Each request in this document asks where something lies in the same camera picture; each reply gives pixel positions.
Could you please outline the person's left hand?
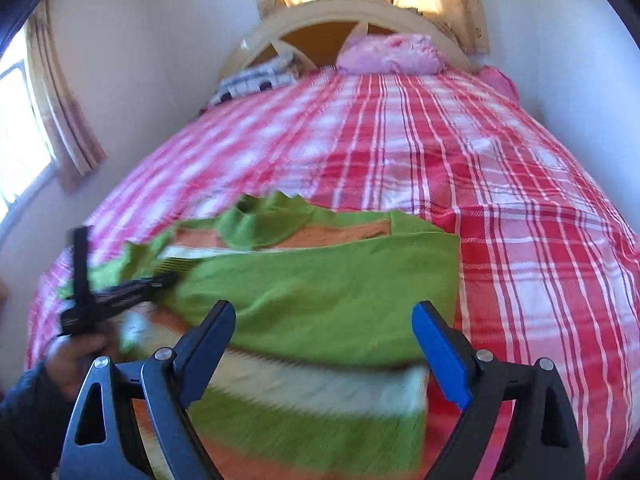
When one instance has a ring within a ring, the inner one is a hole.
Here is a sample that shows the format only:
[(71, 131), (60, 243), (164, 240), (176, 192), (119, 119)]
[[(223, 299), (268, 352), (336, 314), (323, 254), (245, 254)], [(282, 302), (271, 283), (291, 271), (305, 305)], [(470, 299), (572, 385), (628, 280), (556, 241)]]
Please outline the person's left hand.
[(46, 356), (46, 370), (65, 400), (76, 399), (89, 366), (98, 356), (113, 362), (122, 358), (118, 333), (111, 322), (101, 324), (95, 333), (55, 338)]

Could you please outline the dark blue sleeve forearm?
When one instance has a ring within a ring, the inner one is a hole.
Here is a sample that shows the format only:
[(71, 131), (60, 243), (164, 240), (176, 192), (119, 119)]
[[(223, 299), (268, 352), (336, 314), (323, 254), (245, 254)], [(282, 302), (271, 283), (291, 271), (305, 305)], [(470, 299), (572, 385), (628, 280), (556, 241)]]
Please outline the dark blue sleeve forearm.
[(51, 479), (73, 408), (45, 362), (26, 372), (1, 402), (1, 478)]

